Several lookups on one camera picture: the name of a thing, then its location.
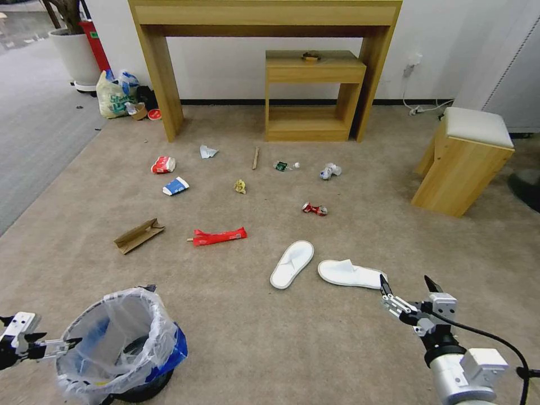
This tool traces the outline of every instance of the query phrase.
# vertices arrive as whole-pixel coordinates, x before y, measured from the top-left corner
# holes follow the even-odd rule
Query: wooden stick
[[[259,147],[257,146],[255,148],[255,157],[253,158],[253,167],[252,170],[255,170],[257,168],[257,161],[259,160]]]

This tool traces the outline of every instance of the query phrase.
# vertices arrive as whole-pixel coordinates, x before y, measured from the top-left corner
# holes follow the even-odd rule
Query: hotel slipper
[[[378,290],[381,287],[381,277],[388,276],[378,270],[356,266],[350,260],[323,260],[317,271],[323,280],[337,285],[365,287]]]
[[[290,245],[270,276],[270,284],[284,290],[291,285],[294,278],[308,265],[315,249],[308,241],[297,241]]]

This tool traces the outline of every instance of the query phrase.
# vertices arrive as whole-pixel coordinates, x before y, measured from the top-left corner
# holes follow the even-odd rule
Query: wooden console table
[[[128,0],[169,142],[184,119],[167,37],[363,38],[351,133],[359,142],[402,0]]]

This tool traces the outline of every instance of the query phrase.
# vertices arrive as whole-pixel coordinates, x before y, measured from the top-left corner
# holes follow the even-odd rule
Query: carpet
[[[60,336],[104,294],[148,283],[186,333],[189,358],[151,405],[437,403],[424,350],[412,329],[380,305],[380,293],[330,285],[324,259],[350,258],[389,276],[394,293],[427,297],[431,276],[459,301],[457,320],[499,334],[540,366],[540,216],[514,198],[506,179],[538,163],[538,140],[516,153],[467,214],[456,219],[416,208],[412,173],[438,125],[402,107],[374,107],[365,140],[264,143],[262,107],[187,107],[174,143],[159,122],[110,121],[0,238],[3,315],[35,311],[39,330]],[[219,149],[202,160],[199,146]],[[255,146],[259,165],[252,170]],[[153,175],[161,154],[174,173]],[[281,173],[277,161],[300,162]],[[343,168],[318,178],[328,162]],[[181,176],[189,190],[169,197]],[[233,190],[237,179],[247,194]],[[301,211],[326,205],[328,216]],[[166,226],[122,255],[113,239],[157,217]],[[246,239],[193,247],[193,230],[244,226]],[[312,262],[279,291],[269,277],[293,241],[309,240]],[[506,348],[457,331],[465,347]],[[58,404],[51,362],[0,373],[0,403]],[[529,403],[538,403],[538,385]],[[517,403],[518,377],[498,383],[499,404]]]
[[[70,86],[50,39],[0,55],[0,71],[1,236],[106,120],[96,98]]]

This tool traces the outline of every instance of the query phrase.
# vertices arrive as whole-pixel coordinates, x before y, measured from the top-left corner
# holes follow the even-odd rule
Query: power cord
[[[428,111],[435,111],[435,110],[438,110],[439,108],[445,106],[446,104],[450,104],[451,102],[454,102],[454,99],[452,99],[452,100],[448,100],[448,101],[446,101],[446,102],[439,105],[439,99],[436,98],[435,99],[435,107],[433,107],[433,108],[425,109],[425,108],[422,108],[419,105],[416,106],[416,107],[411,107],[405,101],[405,93],[407,92],[407,84],[408,83],[409,83],[409,81],[407,80],[405,82],[405,85],[403,86],[403,105],[409,109],[409,115],[410,116],[415,116],[416,114],[426,113]]]
[[[529,393],[529,380],[533,377],[539,377],[540,371],[538,370],[531,370],[529,369],[529,365],[527,364],[527,360],[525,360],[525,356],[517,349],[516,346],[512,345],[510,342],[504,340],[502,337],[499,337],[497,335],[493,335],[489,332],[484,332],[483,330],[473,328],[471,326],[463,325],[462,323],[458,323],[455,321],[452,321],[448,318],[443,317],[442,315],[439,315],[434,312],[430,312],[430,315],[433,315],[435,318],[439,318],[441,321],[448,323],[449,325],[465,329],[466,331],[476,333],[481,336],[485,336],[486,338],[490,338],[493,340],[496,340],[499,343],[502,343],[503,345],[510,348],[521,360],[522,367],[518,367],[516,372],[517,375],[519,375],[523,379],[523,388],[521,390],[521,400],[519,401],[519,405],[525,405],[527,402],[527,395]]]

